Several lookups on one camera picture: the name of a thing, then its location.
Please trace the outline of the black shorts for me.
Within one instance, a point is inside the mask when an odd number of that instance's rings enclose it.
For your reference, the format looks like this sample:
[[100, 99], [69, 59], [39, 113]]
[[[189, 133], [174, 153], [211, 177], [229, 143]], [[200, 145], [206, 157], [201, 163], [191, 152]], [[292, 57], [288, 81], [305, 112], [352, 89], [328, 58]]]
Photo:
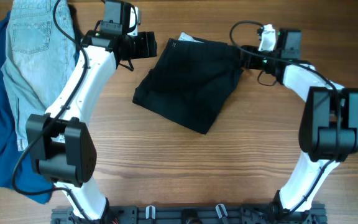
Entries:
[[135, 89], [132, 101], [206, 134], [242, 73], [237, 48], [182, 32], [178, 39], [168, 40], [154, 68]]

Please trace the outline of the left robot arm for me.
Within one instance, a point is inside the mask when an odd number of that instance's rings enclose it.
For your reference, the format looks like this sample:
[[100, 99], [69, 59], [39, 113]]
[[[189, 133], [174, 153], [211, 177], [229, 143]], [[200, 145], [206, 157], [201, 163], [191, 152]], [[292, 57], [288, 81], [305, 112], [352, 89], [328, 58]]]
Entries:
[[26, 124], [34, 172], [65, 193], [72, 208], [67, 223], [119, 223], [93, 178], [96, 148], [88, 131], [99, 96], [117, 67], [133, 70], [132, 60], [155, 57], [153, 32], [139, 32], [140, 12], [124, 1], [105, 1], [104, 18], [77, 44], [78, 63], [57, 99]]

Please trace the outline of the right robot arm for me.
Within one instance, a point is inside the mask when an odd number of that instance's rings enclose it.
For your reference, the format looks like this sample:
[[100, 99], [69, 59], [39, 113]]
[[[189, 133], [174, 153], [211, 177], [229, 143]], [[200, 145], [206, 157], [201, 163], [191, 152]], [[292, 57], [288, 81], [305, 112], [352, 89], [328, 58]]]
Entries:
[[345, 88], [300, 60], [301, 31], [272, 25], [258, 28], [260, 44], [241, 48], [244, 65], [275, 77], [305, 108], [298, 132], [300, 158], [278, 191], [279, 214], [305, 212], [330, 172], [358, 152], [358, 89]]

